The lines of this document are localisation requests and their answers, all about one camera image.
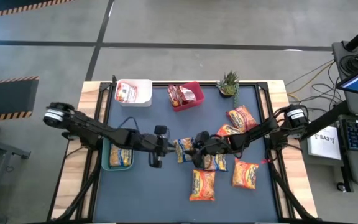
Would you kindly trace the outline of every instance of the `red basket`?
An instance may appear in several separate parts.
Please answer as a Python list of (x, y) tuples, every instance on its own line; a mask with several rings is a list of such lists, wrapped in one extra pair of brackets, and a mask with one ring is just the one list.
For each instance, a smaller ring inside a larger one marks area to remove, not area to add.
[(198, 82), (190, 82), (190, 83), (183, 84), (181, 86), (186, 89), (191, 90), (194, 93), (194, 95), (196, 96), (196, 101), (187, 103), (185, 105), (173, 107), (173, 110), (175, 112), (182, 111), (182, 110), (192, 108), (194, 106), (198, 106), (198, 105), (202, 104), (202, 102), (204, 101), (204, 93), (203, 93), (203, 90), (201, 89), (200, 84)]

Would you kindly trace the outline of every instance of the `table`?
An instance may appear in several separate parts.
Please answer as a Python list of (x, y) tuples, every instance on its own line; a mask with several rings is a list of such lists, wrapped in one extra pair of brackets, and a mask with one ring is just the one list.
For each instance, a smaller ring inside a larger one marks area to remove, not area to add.
[[(285, 91), (284, 82), (282, 80), (269, 80), (262, 81), (267, 82), (270, 99), (272, 102), (273, 110), (284, 107), (288, 105), (287, 94)], [(96, 101), (99, 93), (99, 88), (103, 82), (84, 82), (83, 91), (81, 92), (80, 102), (77, 109), (86, 113), (88, 116), (93, 117), (94, 111), (96, 108)], [(264, 100), (265, 97), (262, 97), (262, 106), (267, 107), (267, 101)], [(106, 96), (103, 96), (101, 103), (101, 114), (99, 120), (104, 116), (104, 108), (106, 106)], [(290, 144), (299, 145), (297, 141), (290, 140)], [(77, 149), (79, 146), (78, 141), (72, 141), (69, 143), (67, 153)], [(56, 218), (64, 212), (64, 210), (69, 206), (71, 201), (74, 199), (78, 190), (81, 186), (82, 175), (84, 173), (84, 165), (86, 158), (86, 150), (81, 150), (76, 154), (71, 155), (62, 166), (62, 174), (60, 176), (60, 181), (56, 190), (56, 197), (53, 199), (51, 204), (49, 217)], [(314, 216), (316, 214), (316, 208), (314, 206), (313, 196), (311, 194), (310, 185), (303, 163), (301, 152), (288, 147), (283, 151), (283, 160), (285, 163), (285, 170), (287, 173), (287, 178), (289, 186), (300, 203), (307, 209), (309, 213)], [(83, 213), (81, 216), (86, 216), (88, 214), (88, 205), (90, 199), (90, 192), (85, 197), (85, 206), (83, 207)], [(280, 194), (280, 203), (283, 208), (283, 216), (288, 217), (289, 213), (286, 209), (287, 201), (285, 200), (284, 195), (279, 190)]]

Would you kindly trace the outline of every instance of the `gray floor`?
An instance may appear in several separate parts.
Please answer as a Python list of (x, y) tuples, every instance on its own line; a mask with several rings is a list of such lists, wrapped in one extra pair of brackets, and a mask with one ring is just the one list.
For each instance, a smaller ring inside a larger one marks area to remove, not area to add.
[[(76, 0), (0, 17), (0, 40), (95, 42), (108, 0)], [(358, 33), (358, 0), (116, 0), (105, 42), (330, 46)], [(0, 78), (39, 75), (34, 115), (1, 122), (0, 140), (31, 150), (15, 159), (0, 188), (9, 223), (46, 219), (67, 144), (42, 116), (51, 101), (78, 102), (93, 47), (0, 46)], [(93, 80), (215, 80), (237, 70), (242, 79), (289, 82), (332, 59), (330, 52), (102, 48)], [(332, 77), (337, 77), (335, 67)], [(293, 91), (313, 75), (287, 86)], [(329, 84), (324, 72), (313, 83)], [(315, 95), (309, 86), (299, 98)], [(327, 109), (328, 100), (307, 106)], [(313, 112), (317, 118), (321, 112)], [(321, 218), (358, 222), (356, 192), (336, 190), (329, 167), (306, 166)]]

